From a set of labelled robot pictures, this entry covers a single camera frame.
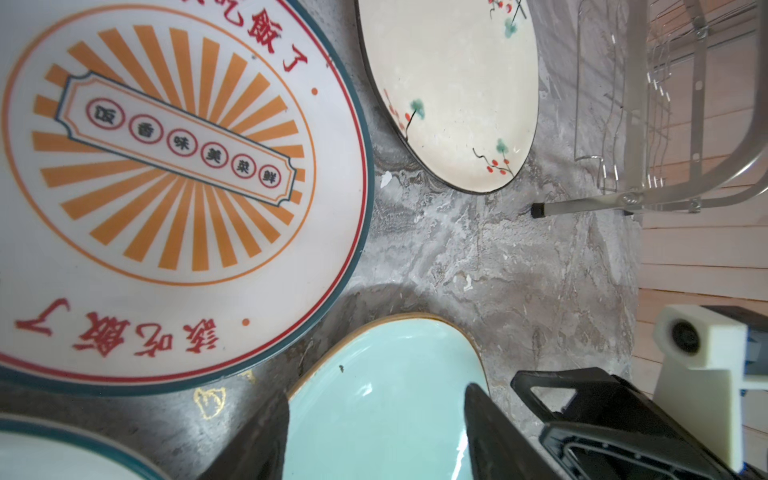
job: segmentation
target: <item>orange sunburst pattern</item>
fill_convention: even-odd
[[[276,72],[245,45],[212,28],[181,28],[171,13],[155,16],[120,29],[99,21],[94,35],[41,65],[30,131],[41,160],[37,178],[30,167],[22,179],[69,243],[114,270],[161,283],[226,280],[269,261],[303,223],[314,185],[309,128]],[[73,140],[57,122],[59,104],[69,79],[88,72],[289,157],[288,200],[266,204]]]

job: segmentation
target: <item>white plate with orange stripes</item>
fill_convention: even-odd
[[[181,389],[322,317],[362,251],[372,160],[294,0],[28,0],[0,22],[0,378]]]

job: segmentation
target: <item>orange stripe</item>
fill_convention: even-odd
[[[91,47],[87,46],[82,41],[78,42],[77,45],[67,51],[74,57],[75,60],[82,63],[83,66],[88,70],[95,71],[100,75],[111,78],[112,80],[122,84],[125,83],[120,75],[114,73],[114,70],[109,68],[109,65],[105,64],[104,61],[101,60],[101,58],[99,58],[99,56],[96,55],[93,50],[91,50]]]
[[[41,168],[40,173],[43,174],[43,180],[45,180],[46,185],[49,187],[60,187],[61,185],[76,184],[93,178],[121,174],[146,166],[147,165],[135,160],[115,160],[100,162],[98,164],[79,164],[67,165],[66,167]]]
[[[170,42],[174,45],[174,55],[176,55],[176,65],[179,68],[179,79],[181,80],[184,104],[187,106],[187,111],[194,115],[194,86],[192,85],[192,60],[190,58],[189,36],[184,30],[170,28]]]
[[[189,217],[190,204],[192,203],[192,190],[196,182],[185,180],[184,193],[181,194],[179,207],[176,209],[174,221],[170,224],[168,238],[165,240],[165,248],[160,256],[160,262],[157,264],[160,268],[176,270],[181,255],[181,244],[184,241],[184,228],[187,226],[187,217]]]
[[[240,215],[237,213],[237,210],[235,210],[232,202],[230,202],[229,197],[227,197],[227,192],[221,188],[217,188],[216,193],[219,196],[221,206],[224,207],[224,211],[227,212],[227,216],[230,218],[230,222],[235,228],[237,236],[240,238],[240,242],[242,242],[243,247],[245,247],[245,251],[248,253],[248,256],[254,257],[261,253],[259,244],[256,243],[256,241],[253,239],[253,235],[250,234],[250,230],[248,230],[245,222],[243,222],[243,219],[240,218]]]
[[[125,230],[125,227],[134,221],[144,209],[149,207],[152,200],[163,193],[163,190],[165,190],[175,178],[176,175],[173,174],[167,174],[162,177],[157,183],[141,192],[138,197],[131,200],[128,205],[118,210],[115,215],[112,215],[101,225],[91,230],[91,236],[102,244],[109,245],[120,232]]]
[[[76,152],[80,154],[103,154],[100,148],[70,140],[66,135],[32,132],[32,147],[36,151]]]
[[[168,193],[165,194],[165,197],[163,197],[163,200],[157,205],[157,208],[154,209],[154,212],[152,212],[150,217],[144,223],[144,226],[139,230],[139,233],[137,233],[136,237],[131,241],[131,245],[128,245],[128,248],[125,249],[123,255],[126,257],[136,260],[137,262],[143,262],[144,257],[147,256],[149,247],[152,246],[152,243],[157,236],[157,232],[160,231],[160,227],[163,226],[165,217],[168,216],[168,212],[170,212],[170,208],[174,205],[176,197],[179,196],[181,188],[184,186],[184,182],[187,181],[184,177],[174,176],[176,177],[176,183],[174,183]]]
[[[293,214],[282,207],[274,207],[272,205],[262,204],[262,207],[266,208],[272,215],[278,218],[284,224],[290,223],[293,220]]]
[[[203,184],[194,185],[194,224],[192,226],[192,271],[208,270],[208,236],[205,225]]]
[[[261,233],[266,237],[267,240],[269,240],[270,243],[274,243],[275,240],[280,237],[280,233],[278,233],[275,228],[270,225],[268,221],[266,221],[266,218],[264,218],[257,210],[256,208],[250,204],[248,200],[245,199],[242,195],[236,195],[234,194],[232,198],[235,199],[238,205],[240,205],[240,208],[243,209],[245,214],[248,216],[248,218],[251,219],[254,225],[256,225],[256,228],[259,229]]]
[[[68,200],[61,206],[72,220],[77,220],[164,174],[166,174],[165,170],[154,168],[135,177]]]
[[[285,102],[281,97],[275,97],[273,98],[270,103],[264,105],[262,108],[256,110],[252,115],[250,115],[245,120],[241,121],[239,124],[237,124],[232,131],[236,134],[241,134],[244,131],[255,127],[256,125],[260,124],[261,122],[265,120],[269,120],[270,118],[274,117],[275,115],[279,114],[281,111],[285,111],[288,107],[286,106]]]
[[[171,105],[181,107],[181,99],[178,92],[176,92],[176,85],[170,76],[170,70],[168,70],[168,63],[163,56],[163,49],[160,47],[160,42],[157,41],[157,36],[154,34],[154,28],[151,25],[134,25],[136,36],[139,37],[141,46],[144,47],[149,58],[154,73],[157,74],[157,78],[160,79],[161,85],[165,90],[165,94],[168,96],[168,101]]]
[[[304,147],[301,145],[283,145],[282,147],[270,148],[291,158],[304,158]]]
[[[214,196],[214,189],[205,184],[205,197],[208,199],[208,210],[210,210],[210,222],[214,225],[214,234],[216,235],[216,244],[219,246],[219,256],[221,257],[221,265],[226,268],[233,266],[237,263],[237,257],[235,257],[235,250],[232,248],[232,242],[230,241],[230,234],[227,232],[227,227],[224,225],[224,218],[221,216],[221,210],[216,203],[216,197]]]
[[[279,125],[275,125],[274,127],[265,128],[264,130],[258,131],[255,134],[248,135],[248,138],[253,141],[267,141],[274,138],[287,137],[288,135],[297,133],[299,133],[299,129],[296,128],[296,122],[291,120]]]
[[[224,111],[224,107],[227,106],[227,102],[230,100],[230,97],[232,97],[232,92],[238,82],[240,82],[240,77],[243,76],[245,66],[245,60],[232,54],[230,66],[227,68],[227,74],[224,75],[221,87],[219,87],[219,95],[216,97],[216,104],[214,105],[213,111],[210,113],[210,121],[216,123],[216,120],[221,116],[221,112]]]
[[[203,38],[203,64],[200,67],[200,112],[202,118],[208,118],[210,93],[214,89],[214,76],[219,61],[219,44]]]
[[[258,74],[253,81],[250,82],[248,88],[245,89],[240,98],[237,99],[235,105],[227,112],[224,119],[219,123],[222,127],[229,127],[236,118],[242,114],[246,108],[252,105],[256,99],[261,96],[264,91],[269,88],[270,83],[262,74]]]
[[[152,98],[162,100],[160,92],[154,86],[152,80],[150,80],[147,72],[141,67],[131,48],[128,47],[122,35],[120,35],[120,32],[116,28],[112,28],[111,30],[100,31],[98,36],[101,37],[101,40],[112,50],[114,56],[128,70],[128,73],[139,84],[141,90]]]
[[[58,110],[58,102],[51,100],[48,97],[38,95],[35,97],[35,109],[33,110],[36,115],[42,115],[43,117],[56,118],[56,111]]]
[[[67,79],[69,78],[69,72],[59,67],[56,64],[51,65],[51,69],[45,74],[45,80],[50,81],[54,85],[58,85],[61,88],[67,86]]]

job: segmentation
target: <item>round plate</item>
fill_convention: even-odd
[[[182,389],[322,317],[373,172],[355,92],[297,3],[30,0],[4,20],[2,376]]]
[[[0,414],[0,478],[168,480],[124,446],[67,425]]]
[[[525,0],[357,0],[374,90],[430,173],[468,193],[508,184],[538,117],[538,53]]]
[[[290,395],[283,477],[472,478],[464,422],[478,353],[437,316],[365,325],[334,346]]]

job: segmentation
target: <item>rectangular label with chinese characters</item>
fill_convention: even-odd
[[[73,140],[268,204],[290,199],[285,155],[98,74],[69,78],[56,119]]]

